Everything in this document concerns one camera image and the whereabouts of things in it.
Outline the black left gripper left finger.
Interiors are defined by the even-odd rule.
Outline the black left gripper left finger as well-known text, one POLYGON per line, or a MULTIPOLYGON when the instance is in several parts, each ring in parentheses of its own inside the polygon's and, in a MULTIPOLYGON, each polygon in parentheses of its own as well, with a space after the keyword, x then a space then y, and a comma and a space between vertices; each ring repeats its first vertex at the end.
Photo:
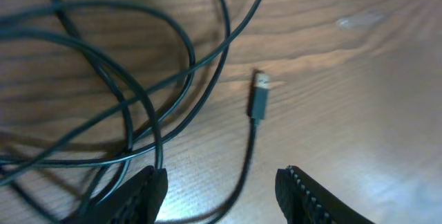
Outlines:
POLYGON ((165 169, 147 166, 120 187, 107 187, 92 198, 105 170, 89 185, 77 213, 66 224, 154 223, 168 191, 165 169))

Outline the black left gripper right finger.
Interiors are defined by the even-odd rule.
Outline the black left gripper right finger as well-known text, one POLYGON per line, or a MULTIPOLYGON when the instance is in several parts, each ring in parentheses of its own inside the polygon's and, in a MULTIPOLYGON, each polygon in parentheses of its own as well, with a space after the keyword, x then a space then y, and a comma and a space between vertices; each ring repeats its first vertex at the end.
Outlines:
POLYGON ((277 171, 275 193, 288 224, 372 224, 297 166, 277 171))

